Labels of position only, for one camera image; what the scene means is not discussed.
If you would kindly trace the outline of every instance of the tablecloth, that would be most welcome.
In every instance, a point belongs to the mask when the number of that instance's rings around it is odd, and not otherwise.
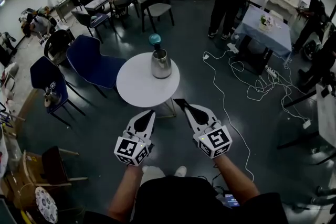
[[[291,54],[291,41],[290,30],[281,20],[274,18],[275,25],[272,26],[270,31],[262,31],[259,29],[260,18],[262,15],[270,16],[264,10],[250,5],[244,19],[237,27],[235,33],[239,35],[248,35],[260,44],[265,45],[271,49],[278,56],[284,59],[288,58]]]

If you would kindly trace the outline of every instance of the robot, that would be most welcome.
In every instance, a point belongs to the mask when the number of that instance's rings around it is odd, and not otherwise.
[[[226,153],[232,138],[226,126],[222,126],[215,114],[203,106],[188,104],[184,99],[174,99],[186,114],[189,126],[194,131],[193,139],[208,157],[216,158]]]
[[[144,111],[130,120],[114,148],[114,154],[119,161],[139,166],[149,155],[153,147],[150,138],[153,133],[154,121],[154,110]]]

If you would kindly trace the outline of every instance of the power strip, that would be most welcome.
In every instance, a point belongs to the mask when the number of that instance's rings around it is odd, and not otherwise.
[[[236,48],[236,46],[234,44],[229,43],[227,46],[229,47],[230,51],[232,51],[234,54],[239,53],[239,50]]]

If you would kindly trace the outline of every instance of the white wall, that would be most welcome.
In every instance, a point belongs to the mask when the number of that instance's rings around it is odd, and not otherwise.
[[[26,8],[38,9],[47,6],[48,0],[6,0],[0,7],[0,32],[9,32],[17,42],[24,36],[21,31],[21,23],[18,21],[21,12]]]

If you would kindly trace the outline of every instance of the dark gray floor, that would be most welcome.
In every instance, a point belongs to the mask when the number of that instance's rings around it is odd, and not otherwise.
[[[222,109],[223,96],[212,84],[213,71],[202,61],[205,50],[215,56],[223,53],[214,45],[214,42],[219,46],[222,44],[220,36],[214,40],[207,37],[213,0],[173,1],[172,5],[175,27],[172,27],[168,14],[156,25],[163,40],[162,47],[180,69],[180,85],[173,97],[185,98],[189,103],[203,105],[214,111],[222,123],[226,124],[233,138],[233,145],[227,155],[250,176],[244,169],[248,150],[229,126]],[[126,30],[119,22],[115,23],[117,35],[111,29],[101,28],[104,44],[100,48],[103,54],[129,59],[142,52],[152,51],[148,44],[148,36],[152,33],[149,21],[146,21],[146,32],[142,33],[141,21],[133,9],[130,13]],[[297,105],[303,115],[313,118],[312,125],[304,130],[300,119],[295,119],[282,110],[280,100],[285,95],[282,86],[276,86],[260,102],[247,99],[248,87],[233,75],[227,63],[228,58],[225,56],[218,61],[209,58],[208,62],[217,70],[216,82],[226,94],[226,110],[232,123],[240,130],[251,149],[248,168],[255,175],[256,185],[262,193],[279,192],[287,204],[306,204],[316,186],[327,186],[331,177],[332,162],[316,166],[314,163],[318,162],[317,157],[322,159],[325,155],[310,154],[310,149],[325,142],[317,137],[309,143],[281,151],[276,147],[317,130],[316,104],[308,100]],[[272,56],[269,65],[289,79],[289,70],[283,68],[280,59]],[[308,65],[300,55],[293,58],[290,67],[294,83],[298,80],[298,68]],[[41,92],[27,117],[19,143],[22,150],[39,154],[54,145],[78,151],[80,156],[75,162],[69,161],[67,170],[70,175],[88,176],[89,180],[74,183],[71,198],[76,204],[85,205],[87,210],[105,214],[125,169],[125,165],[113,154],[115,142],[122,135],[129,119],[141,110],[123,102],[113,90],[104,90],[108,95],[108,99],[105,99],[72,70],[62,68],[62,71],[66,79],[88,100],[80,99],[69,89],[70,99],[87,116],[82,116],[68,106],[72,119],[66,111],[59,109],[57,114],[72,125],[72,129],[67,129],[46,113]],[[257,79],[257,76],[248,71],[239,76],[252,84]],[[299,96],[300,93],[293,90],[292,97]],[[158,166],[166,174],[172,174],[180,165],[185,165],[188,176],[203,175],[211,180],[218,174],[218,170],[213,168],[212,160],[194,146],[193,132],[182,111],[176,109],[176,118],[156,120],[152,135],[155,147],[144,163]],[[219,177],[215,180],[215,185],[225,186],[225,183]],[[318,214],[317,210],[292,212],[288,208],[286,212],[290,223],[313,223]]]

